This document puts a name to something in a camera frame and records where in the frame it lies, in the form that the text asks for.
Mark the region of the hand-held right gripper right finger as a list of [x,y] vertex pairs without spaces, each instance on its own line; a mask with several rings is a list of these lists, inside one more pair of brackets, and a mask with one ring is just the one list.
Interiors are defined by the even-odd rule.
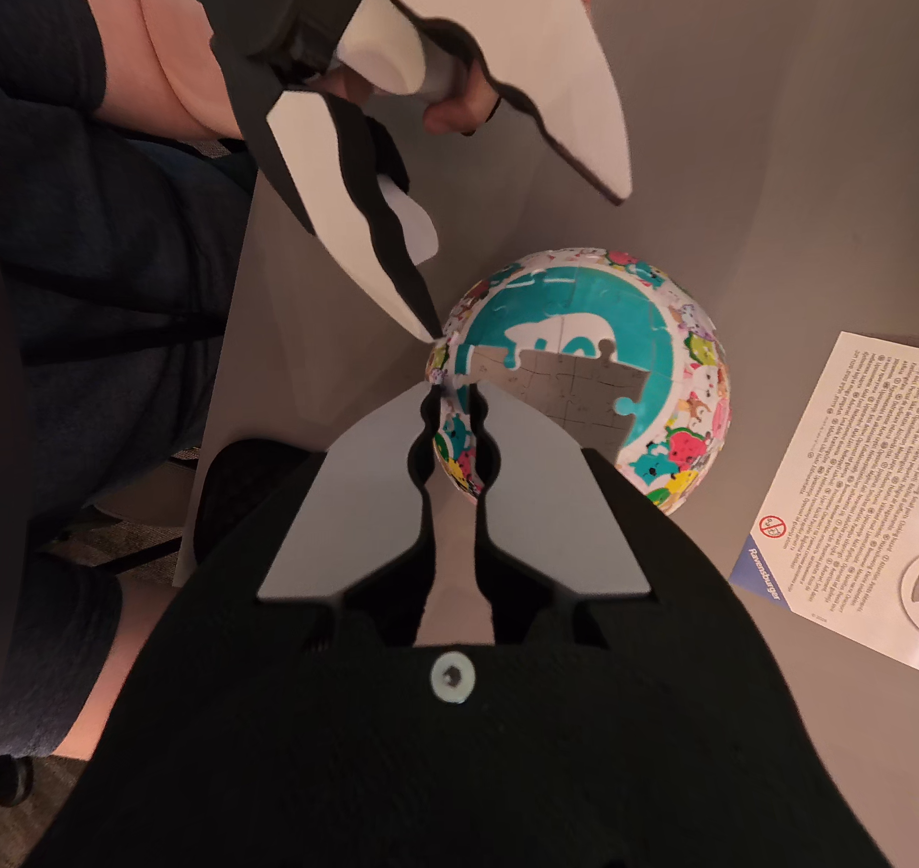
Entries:
[[486,546],[576,599],[633,599],[650,585],[578,442],[493,383],[470,390]]

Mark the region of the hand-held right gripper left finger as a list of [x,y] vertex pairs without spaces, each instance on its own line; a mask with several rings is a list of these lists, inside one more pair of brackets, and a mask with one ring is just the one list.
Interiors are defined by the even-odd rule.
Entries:
[[409,456],[426,433],[417,383],[343,432],[298,509],[259,590],[260,601],[334,601],[414,546],[422,488]]

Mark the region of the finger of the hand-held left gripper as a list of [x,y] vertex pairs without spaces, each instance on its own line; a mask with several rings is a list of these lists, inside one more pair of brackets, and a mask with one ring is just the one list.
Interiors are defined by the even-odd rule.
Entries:
[[581,0],[393,0],[421,35],[531,116],[553,150],[615,204],[633,189],[622,104]]
[[425,344],[441,324],[418,267],[439,247],[424,208],[376,171],[361,110],[340,97],[284,91],[268,126],[314,234],[338,266]]

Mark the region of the colourful puzzle ball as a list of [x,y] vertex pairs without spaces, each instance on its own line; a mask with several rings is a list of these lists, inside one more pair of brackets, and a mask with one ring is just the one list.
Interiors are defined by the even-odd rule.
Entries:
[[476,500],[471,387],[491,382],[597,450],[660,511],[687,500],[723,448],[729,370],[705,310],[622,252],[529,254],[450,311],[427,362],[451,369],[464,412],[440,410],[442,470]]

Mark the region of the person's left forearm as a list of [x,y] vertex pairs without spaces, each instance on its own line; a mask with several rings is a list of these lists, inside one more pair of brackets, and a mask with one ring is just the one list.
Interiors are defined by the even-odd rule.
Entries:
[[96,115],[179,141],[242,139],[197,0],[86,0],[105,56]]

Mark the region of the person's right forearm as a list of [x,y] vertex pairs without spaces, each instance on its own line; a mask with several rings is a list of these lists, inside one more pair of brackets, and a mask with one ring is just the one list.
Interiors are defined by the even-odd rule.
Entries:
[[178,588],[118,576],[121,613],[104,664],[74,724],[53,755],[87,761],[92,757],[111,710],[137,656],[165,611],[178,595]]

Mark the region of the person's left hand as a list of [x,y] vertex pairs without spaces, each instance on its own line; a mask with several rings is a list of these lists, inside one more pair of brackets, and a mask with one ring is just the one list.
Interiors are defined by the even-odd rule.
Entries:
[[[340,96],[358,106],[365,106],[374,96],[387,93],[356,71],[341,65],[310,82],[317,92]],[[474,60],[467,70],[462,91],[435,104],[429,104],[422,117],[423,128],[433,136],[460,134],[469,137],[491,119],[501,98],[489,84],[480,62]]]

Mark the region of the person in dark shirt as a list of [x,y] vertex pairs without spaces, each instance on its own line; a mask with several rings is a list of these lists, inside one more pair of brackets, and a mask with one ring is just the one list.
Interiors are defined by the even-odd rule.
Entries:
[[201,443],[258,169],[241,139],[98,118],[106,66],[88,1],[1,12],[2,282],[32,444],[2,755],[44,757],[98,678],[121,587],[41,548]]

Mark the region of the printed instruction leaflet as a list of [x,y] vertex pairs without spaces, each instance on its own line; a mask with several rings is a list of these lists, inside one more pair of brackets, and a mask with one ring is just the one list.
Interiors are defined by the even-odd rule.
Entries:
[[842,332],[729,576],[918,668],[918,351]]

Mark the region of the black chair caster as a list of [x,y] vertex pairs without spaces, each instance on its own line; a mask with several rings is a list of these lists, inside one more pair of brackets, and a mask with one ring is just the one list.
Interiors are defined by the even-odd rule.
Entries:
[[32,792],[35,777],[32,758],[2,755],[0,761],[0,805],[11,809],[24,803]]

